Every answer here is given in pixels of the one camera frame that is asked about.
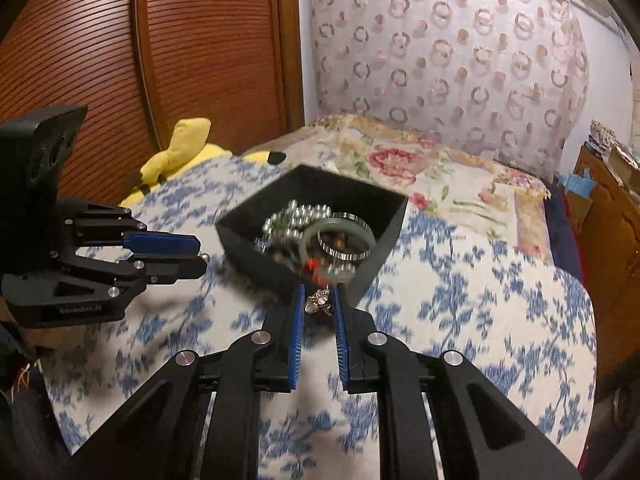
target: wooden wardrobe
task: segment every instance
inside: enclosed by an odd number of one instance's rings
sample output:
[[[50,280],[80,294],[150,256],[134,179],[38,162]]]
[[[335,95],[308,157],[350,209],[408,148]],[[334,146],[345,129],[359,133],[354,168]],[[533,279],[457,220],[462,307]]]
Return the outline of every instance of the wooden wardrobe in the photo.
[[[593,303],[597,374],[602,378],[640,348],[640,205],[583,147],[575,173],[582,174],[584,168],[598,181],[578,243]]]
[[[60,191],[106,203],[181,118],[242,152],[303,124],[297,1],[28,0],[0,38],[0,122],[88,105]]]

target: red bead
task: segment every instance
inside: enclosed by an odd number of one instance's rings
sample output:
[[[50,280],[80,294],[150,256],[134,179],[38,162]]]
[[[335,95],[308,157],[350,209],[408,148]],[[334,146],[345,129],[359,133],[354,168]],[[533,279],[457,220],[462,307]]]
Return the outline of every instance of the red bead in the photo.
[[[309,258],[306,261],[305,269],[309,272],[313,272],[318,268],[318,265],[320,265],[320,260],[318,260],[318,258]]]

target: yellow plush toy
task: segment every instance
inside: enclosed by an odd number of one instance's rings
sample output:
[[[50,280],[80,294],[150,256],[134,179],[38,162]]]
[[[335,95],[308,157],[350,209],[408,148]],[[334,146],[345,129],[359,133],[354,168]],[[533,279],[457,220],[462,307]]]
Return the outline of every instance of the yellow plush toy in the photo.
[[[215,144],[205,144],[210,127],[211,121],[204,118],[178,121],[169,148],[164,152],[156,153],[142,166],[138,189],[120,202],[120,206],[131,207],[142,200],[146,193],[160,185],[158,183],[160,175],[166,180],[171,180],[205,160],[217,156],[231,156],[232,153],[229,150],[224,150]],[[255,152],[244,156],[245,160],[259,164],[267,164],[268,162],[279,164],[284,158],[283,153],[271,152]]]
[[[175,125],[169,148],[156,153],[140,169],[142,184],[155,184],[158,176],[165,176],[171,170],[192,160],[204,148],[209,137],[211,121],[205,118],[181,119]]]

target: wooden cabinet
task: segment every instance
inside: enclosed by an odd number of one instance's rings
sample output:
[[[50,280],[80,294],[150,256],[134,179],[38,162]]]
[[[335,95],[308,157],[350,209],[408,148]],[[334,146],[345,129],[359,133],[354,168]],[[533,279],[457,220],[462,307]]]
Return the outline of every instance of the wooden cabinet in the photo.
[[[640,206],[585,148],[575,167],[598,185],[578,234],[596,323],[598,377],[640,348]]]

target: metal screw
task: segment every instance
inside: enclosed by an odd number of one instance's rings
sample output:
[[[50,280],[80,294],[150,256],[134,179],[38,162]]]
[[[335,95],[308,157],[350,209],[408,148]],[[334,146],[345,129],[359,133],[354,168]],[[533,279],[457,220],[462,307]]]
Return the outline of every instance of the metal screw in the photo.
[[[462,364],[462,354],[460,352],[456,352],[455,350],[449,350],[444,354],[444,362],[451,366],[458,366]]]
[[[386,343],[386,335],[382,332],[372,332],[367,336],[367,341],[369,341],[372,345],[382,346]]]
[[[251,336],[251,341],[256,343],[257,345],[264,345],[271,341],[271,334],[269,332],[265,332],[264,330],[258,330],[258,332],[254,332]]]
[[[196,360],[196,354],[194,354],[190,350],[183,350],[182,352],[179,352],[178,355],[175,357],[175,362],[178,363],[180,366],[189,366],[195,360]]]

